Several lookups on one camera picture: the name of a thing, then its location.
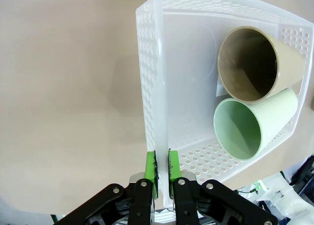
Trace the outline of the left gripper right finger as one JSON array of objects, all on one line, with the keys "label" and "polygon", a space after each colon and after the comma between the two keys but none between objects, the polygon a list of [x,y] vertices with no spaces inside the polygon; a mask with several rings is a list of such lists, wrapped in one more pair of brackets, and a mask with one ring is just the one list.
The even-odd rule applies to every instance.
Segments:
[{"label": "left gripper right finger", "polygon": [[178,152],[168,151],[169,194],[178,225],[199,225],[199,216],[217,225],[277,225],[278,219],[217,180],[202,184],[193,172],[181,171]]}]

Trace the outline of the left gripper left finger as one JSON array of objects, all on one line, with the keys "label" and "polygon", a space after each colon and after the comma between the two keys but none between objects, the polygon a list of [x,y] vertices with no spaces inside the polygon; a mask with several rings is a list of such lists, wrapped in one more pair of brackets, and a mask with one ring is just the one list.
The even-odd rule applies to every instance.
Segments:
[{"label": "left gripper left finger", "polygon": [[148,151],[145,171],[130,177],[127,187],[113,183],[80,205],[57,225],[149,225],[155,211],[158,172],[156,152]]}]

